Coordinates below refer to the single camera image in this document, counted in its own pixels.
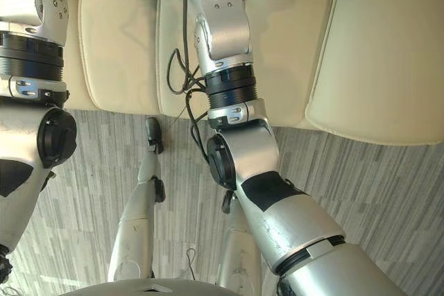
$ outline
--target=metal bracket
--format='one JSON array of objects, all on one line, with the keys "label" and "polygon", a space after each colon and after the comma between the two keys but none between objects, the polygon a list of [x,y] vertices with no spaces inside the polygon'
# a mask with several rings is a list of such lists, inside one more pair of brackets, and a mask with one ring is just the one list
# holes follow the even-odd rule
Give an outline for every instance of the metal bracket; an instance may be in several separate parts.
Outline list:
[{"label": "metal bracket", "polygon": [[63,81],[0,74],[0,96],[60,105],[67,101],[68,95]]}]

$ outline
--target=black cap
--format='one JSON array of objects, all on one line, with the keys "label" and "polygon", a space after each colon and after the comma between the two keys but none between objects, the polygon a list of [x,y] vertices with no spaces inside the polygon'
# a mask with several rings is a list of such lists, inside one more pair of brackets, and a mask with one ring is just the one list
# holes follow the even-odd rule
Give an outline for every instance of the black cap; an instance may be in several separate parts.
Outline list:
[{"label": "black cap", "polygon": [[71,157],[77,148],[74,117],[61,109],[52,109],[43,118],[37,136],[40,158],[45,168],[57,166]]}]

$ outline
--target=black band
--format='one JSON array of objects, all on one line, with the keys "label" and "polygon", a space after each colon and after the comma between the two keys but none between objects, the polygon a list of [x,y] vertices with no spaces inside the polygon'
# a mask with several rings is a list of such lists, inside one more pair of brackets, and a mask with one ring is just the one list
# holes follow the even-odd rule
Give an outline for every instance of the black band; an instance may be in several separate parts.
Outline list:
[{"label": "black band", "polygon": [[8,197],[17,190],[33,173],[34,168],[29,164],[0,159],[0,195]]},{"label": "black band", "polygon": [[241,65],[207,74],[205,84],[212,109],[257,98],[256,79],[252,65]]},{"label": "black band", "polygon": [[242,184],[248,199],[250,199],[262,211],[266,211],[271,205],[293,195],[305,195],[292,184],[283,180],[276,171],[269,171],[251,177]]},{"label": "black band", "polygon": [[55,43],[0,31],[0,72],[61,81],[63,49]]},{"label": "black band", "polygon": [[[317,244],[319,242],[324,241],[325,239],[322,239],[318,242],[315,242],[313,244],[310,244],[310,246]],[[344,237],[341,235],[338,236],[332,236],[327,238],[327,240],[332,244],[332,246],[337,246],[340,244],[344,244]],[[305,259],[308,259],[310,257],[310,253],[308,252],[307,248],[297,251],[295,254],[292,254],[289,258],[285,259],[281,264],[276,268],[276,274],[279,276],[283,276],[285,273],[287,273],[292,267],[299,264],[300,262],[304,261]]]}]

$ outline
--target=sofa seam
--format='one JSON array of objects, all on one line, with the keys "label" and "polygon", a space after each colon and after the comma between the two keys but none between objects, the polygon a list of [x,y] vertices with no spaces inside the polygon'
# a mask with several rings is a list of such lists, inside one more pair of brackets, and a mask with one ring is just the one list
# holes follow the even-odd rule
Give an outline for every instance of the sofa seam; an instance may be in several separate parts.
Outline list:
[{"label": "sofa seam", "polygon": [[79,39],[79,46],[80,46],[80,59],[82,61],[83,77],[85,79],[86,88],[88,90],[88,94],[89,94],[89,97],[91,98],[91,101],[98,109],[102,110],[102,108],[97,103],[97,101],[92,93],[91,87],[89,85],[89,76],[88,76],[87,65],[86,65],[87,56],[85,53],[85,47],[84,47],[84,42],[83,42],[82,10],[81,10],[82,2],[83,2],[83,0],[79,0],[79,2],[78,2],[77,20],[78,20],[78,39]]},{"label": "sofa seam", "polygon": [[157,90],[157,106],[159,113],[163,114],[162,90],[160,89],[160,7],[162,0],[157,0],[157,13],[155,23],[155,86]]},{"label": "sofa seam", "polygon": [[305,110],[304,110],[305,118],[308,121],[310,121],[310,117],[308,115],[308,113],[309,113],[308,109],[311,106],[311,104],[313,103],[314,94],[316,93],[316,86],[318,85],[318,81],[319,81],[319,77],[320,77],[320,73],[321,73],[322,62],[323,62],[324,55],[325,55],[325,49],[327,48],[328,37],[330,36],[330,32],[332,29],[333,16],[334,16],[334,12],[336,11],[337,1],[338,0],[333,0],[333,2],[332,2],[332,8],[330,10],[330,17],[328,19],[327,28],[325,30],[325,35],[324,35],[323,42],[322,42],[321,52],[319,53],[318,64],[316,66],[316,74],[314,76],[313,86],[311,87],[310,95],[308,98],[308,103],[305,106]]}]

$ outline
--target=cream leather sofa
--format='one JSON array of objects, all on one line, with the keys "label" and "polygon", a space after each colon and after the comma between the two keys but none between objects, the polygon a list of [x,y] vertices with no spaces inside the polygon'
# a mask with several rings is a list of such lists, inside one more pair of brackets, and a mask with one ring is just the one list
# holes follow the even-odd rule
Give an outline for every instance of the cream leather sofa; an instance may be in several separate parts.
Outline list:
[{"label": "cream leather sofa", "polygon": [[[69,0],[66,107],[177,116],[181,0]],[[273,125],[387,145],[444,141],[443,0],[247,0]],[[189,5],[188,33],[195,12]],[[197,64],[190,39],[191,66]],[[176,87],[182,73],[172,72]],[[193,98],[196,113],[208,108]]]}]

